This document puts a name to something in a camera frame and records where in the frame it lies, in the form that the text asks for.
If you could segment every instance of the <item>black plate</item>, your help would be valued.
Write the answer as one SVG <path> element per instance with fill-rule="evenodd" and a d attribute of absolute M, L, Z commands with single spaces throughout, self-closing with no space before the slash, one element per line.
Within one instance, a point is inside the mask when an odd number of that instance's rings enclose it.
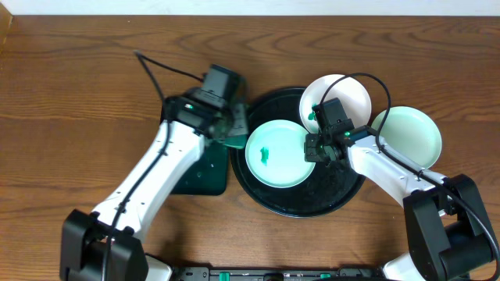
<path fill-rule="evenodd" d="M 252 133 L 260 125 L 285 119 L 302 126 L 298 104 L 304 87 L 273 91 L 248 110 L 248 126 Z M 365 177 L 340 164 L 326 167 L 316 163 L 311 175 L 289 188 L 270 187 L 257 180 L 248 169 L 245 150 L 230 150 L 231 163 L 243 189 L 262 206 L 281 215 L 313 217 L 335 211 L 358 192 Z"/>

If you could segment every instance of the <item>white wall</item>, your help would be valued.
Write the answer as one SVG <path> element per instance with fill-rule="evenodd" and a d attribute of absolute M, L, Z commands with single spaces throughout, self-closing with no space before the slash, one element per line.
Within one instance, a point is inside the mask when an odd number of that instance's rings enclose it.
<path fill-rule="evenodd" d="M 500 0 L 0 0 L 13 15 L 500 16 Z"/>

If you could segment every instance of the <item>wooden table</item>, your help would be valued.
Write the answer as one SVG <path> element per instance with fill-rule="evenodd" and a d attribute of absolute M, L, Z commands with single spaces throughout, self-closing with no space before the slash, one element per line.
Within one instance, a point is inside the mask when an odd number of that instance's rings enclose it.
<path fill-rule="evenodd" d="M 18 16 L 0 57 L 0 279 L 58 279 L 61 225 L 89 212 L 145 153 L 160 103 L 132 54 L 248 79 L 250 99 L 329 73 L 372 73 L 394 105 L 442 133 L 434 169 L 479 186 L 500 235 L 500 21 L 460 17 Z M 155 69 L 167 94 L 196 83 Z M 360 79 L 375 116 L 380 87 Z M 169 197 L 145 250 L 172 265 L 382 265 L 407 251 L 402 208 L 367 180 L 342 209 L 290 219 L 255 203 L 232 169 L 219 197 Z M 476 271 L 489 277 L 494 265 Z"/>

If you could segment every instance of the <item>black cable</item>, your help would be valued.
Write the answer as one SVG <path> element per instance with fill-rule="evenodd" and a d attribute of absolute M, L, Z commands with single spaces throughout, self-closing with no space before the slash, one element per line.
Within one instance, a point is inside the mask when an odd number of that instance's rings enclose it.
<path fill-rule="evenodd" d="M 382 127 L 384 126 L 385 120 L 388 118 L 388 115 L 389 115 L 389 110 L 391 109 L 391 94 L 389 94 L 389 89 L 387 88 L 387 86 L 385 86 L 385 84 L 384 84 L 384 82 L 382 82 L 382 80 L 380 80 L 377 77 L 375 77 L 371 74 L 368 74 L 368 73 L 353 73 L 353 74 L 348 74 L 346 76 L 343 76 L 342 78 L 333 82 L 325 91 L 323 97 L 321 98 L 321 102 L 320 102 L 321 110 L 324 111 L 323 102 L 324 102 L 325 97 L 327 96 L 328 92 L 330 91 L 330 89 L 332 87 L 334 87 L 337 83 L 341 82 L 342 80 L 347 79 L 347 78 L 353 78 L 355 76 L 366 76 L 366 77 L 372 78 L 373 80 L 375 80 L 376 82 L 378 82 L 382 86 L 382 88 L 385 90 L 385 94 L 387 95 L 387 110 L 385 111 L 384 118 L 382 118 L 382 122 L 380 122 L 380 126 L 377 129 L 377 135 L 375 136 L 375 143 L 377 144 L 378 149 L 380 151 L 382 151 L 390 160 L 396 162 L 401 167 L 409 170 L 411 173 L 414 173 L 419 178 L 426 180 L 427 182 L 433 184 L 436 188 L 439 188 L 441 191 L 445 192 L 446 195 L 448 195 L 454 202 L 456 202 L 456 204 L 460 205 L 460 207 L 462 207 L 467 213 L 469 213 L 474 218 L 474 220 L 476 220 L 476 222 L 479 224 L 481 229 L 484 231 L 484 235 L 486 236 L 488 242 L 490 243 L 491 248 L 493 249 L 493 255 L 495 257 L 495 262 L 496 262 L 495 273 L 493 274 L 493 276 L 491 278 L 489 278 L 487 280 L 489 281 L 489 280 L 498 279 L 498 277 L 500 276 L 500 268 L 499 268 L 500 267 L 500 264 L 499 264 L 499 262 L 500 262 L 500 250 L 498 249 L 498 245 L 495 243 L 495 239 L 491 235 L 490 230 L 486 227 L 486 225 L 483 223 L 483 221 L 479 218 L 479 215 L 477 215 L 477 213 L 465 201 L 460 199 L 453 192 L 451 192 L 449 189 L 444 187 L 441 183 L 438 183 L 435 180 L 432 180 L 428 176 L 425 176 L 421 170 L 416 171 L 414 168 L 410 167 L 409 165 L 406 165 L 404 162 L 400 161 L 399 159 L 397 159 L 396 157 L 391 155 L 388 151 L 386 151 L 385 147 L 383 145 L 380 145 L 380 140 L 379 140 L 380 132 L 382 131 Z"/>
<path fill-rule="evenodd" d="M 101 276 L 101 281 L 107 281 L 107 278 L 108 278 L 108 263 L 109 263 L 109 256 L 110 256 L 110 253 L 111 253 L 111 244 L 112 244 L 112 240 L 113 240 L 113 233 L 116 230 L 116 225 L 118 224 L 118 220 L 120 219 L 120 215 L 125 211 L 125 205 L 127 205 L 127 202 L 130 200 L 130 198 L 132 197 L 132 194 L 135 192 L 135 190 L 139 187 L 139 184 L 141 184 L 142 180 L 149 174 L 149 172 L 151 172 L 151 170 L 156 165 L 156 163 L 161 159 L 161 157 L 165 153 L 166 147 L 167 147 L 167 145 L 169 143 L 169 138 L 170 138 L 170 121 L 168 120 L 168 115 L 167 115 L 167 111 L 166 111 L 167 104 L 166 104 L 165 95 L 163 94 L 162 89 L 160 88 L 160 86 L 158 84 L 158 81 L 156 80 L 155 76 L 153 75 L 153 73 L 151 72 L 151 70 L 146 65 L 145 61 L 151 62 L 151 63 L 153 63 L 153 64 L 155 64 L 157 66 L 160 66 L 160 67 L 162 67 L 164 69 L 168 69 L 168 70 L 173 71 L 175 73 L 183 74 L 185 76 L 189 76 L 189 77 L 195 78 L 196 80 L 199 80 L 199 81 L 203 82 L 202 78 L 196 77 L 193 74 L 186 73 L 186 72 L 178 70 L 178 69 L 174 69 L 174 68 L 172 68 L 170 66 L 166 66 L 166 65 L 164 65 L 164 64 L 162 64 L 160 62 L 157 62 L 157 61 L 155 61 L 153 59 L 150 59 L 150 58 L 146 57 L 145 55 L 142 55 L 139 51 L 134 51 L 134 54 L 137 56 L 137 59 L 141 63 L 142 67 L 144 68 L 144 70 L 146 71 L 146 73 L 149 75 L 149 78 L 151 78 L 151 81 L 153 82 L 153 85 L 155 86 L 156 92 L 158 93 L 158 96 L 159 96 L 160 100 L 162 101 L 162 105 L 163 105 L 163 118 L 166 120 L 165 143 L 163 144 L 161 150 L 156 155 L 155 159 L 151 162 L 151 164 L 149 165 L 149 167 L 142 173 L 142 175 L 139 177 L 139 179 L 137 179 L 137 181 L 134 183 L 134 185 L 127 192 L 127 194 L 125 195 L 125 197 L 123 198 L 123 200 L 118 205 L 118 209 L 116 210 L 116 214 L 115 214 L 115 216 L 114 216 L 114 218 L 112 220 L 111 229 L 109 231 L 108 239 L 106 241 L 106 249 L 104 251 L 104 256 L 103 256 L 103 259 L 102 259 L 102 276 Z"/>

